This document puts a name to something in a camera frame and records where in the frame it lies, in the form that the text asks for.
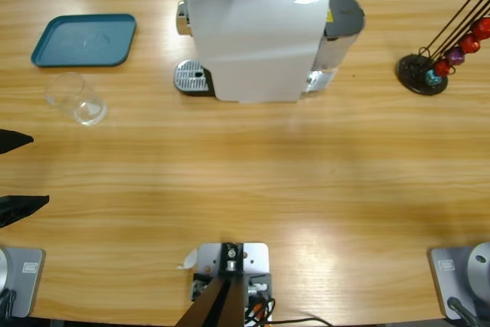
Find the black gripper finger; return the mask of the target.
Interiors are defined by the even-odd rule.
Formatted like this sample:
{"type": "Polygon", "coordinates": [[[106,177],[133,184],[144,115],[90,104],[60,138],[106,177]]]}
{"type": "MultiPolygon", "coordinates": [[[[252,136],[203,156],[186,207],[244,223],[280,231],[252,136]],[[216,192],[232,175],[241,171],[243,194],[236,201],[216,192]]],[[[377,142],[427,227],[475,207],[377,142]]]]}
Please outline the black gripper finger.
{"type": "Polygon", "coordinates": [[[32,143],[34,138],[24,133],[2,129],[0,131],[0,153],[5,154],[14,149],[32,143]]]}
{"type": "Polygon", "coordinates": [[[50,200],[49,195],[6,195],[0,199],[1,227],[7,227],[23,218],[31,216],[40,210],[50,200]]]}

